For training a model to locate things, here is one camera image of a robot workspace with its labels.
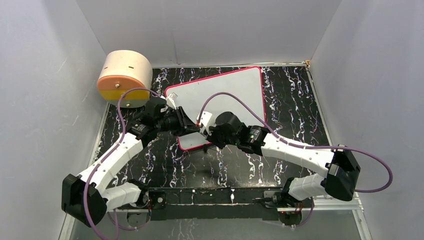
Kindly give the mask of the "pink framed whiteboard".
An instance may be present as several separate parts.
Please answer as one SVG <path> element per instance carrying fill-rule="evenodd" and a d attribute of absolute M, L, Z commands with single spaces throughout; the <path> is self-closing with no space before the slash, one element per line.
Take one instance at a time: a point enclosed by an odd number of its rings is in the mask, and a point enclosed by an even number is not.
<path fill-rule="evenodd" d="M 251 66 L 216 74 L 165 89 L 165 96 L 173 96 L 176 106 L 181 106 L 195 122 L 201 109 L 217 117 L 232 112 L 247 126 L 259 125 L 266 120 L 262 69 Z"/>

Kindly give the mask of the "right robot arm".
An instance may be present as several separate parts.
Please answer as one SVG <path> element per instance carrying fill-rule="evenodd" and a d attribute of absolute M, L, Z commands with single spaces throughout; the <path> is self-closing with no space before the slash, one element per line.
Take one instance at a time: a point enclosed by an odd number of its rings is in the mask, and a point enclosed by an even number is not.
<path fill-rule="evenodd" d="M 204 112 L 199 125 L 205 139 L 219 149 L 232 145 L 246 154 L 281 159 L 313 171 L 313 175 L 289 178 L 281 194 L 270 198 L 276 205 L 295 207 L 307 198 L 324 195 L 345 202 L 354 197 L 361 168 L 344 146 L 327 149 L 290 140 L 263 126 L 247 126 L 229 111 L 217 117 Z"/>

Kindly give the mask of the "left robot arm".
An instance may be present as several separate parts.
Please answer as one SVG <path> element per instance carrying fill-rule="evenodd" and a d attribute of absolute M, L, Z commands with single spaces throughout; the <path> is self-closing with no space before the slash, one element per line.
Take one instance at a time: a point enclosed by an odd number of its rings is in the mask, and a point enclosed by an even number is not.
<path fill-rule="evenodd" d="M 88 227 L 97 225 L 107 212 L 124 205 L 144 208 L 149 204 L 148 188 L 135 179 L 109 188 L 109 183 L 158 133 L 176 137 L 200 131 L 181 106 L 174 107 L 161 97 L 147 101 L 143 110 L 128 121 L 118 141 L 99 160 L 77 176 L 62 182 L 61 209 Z"/>

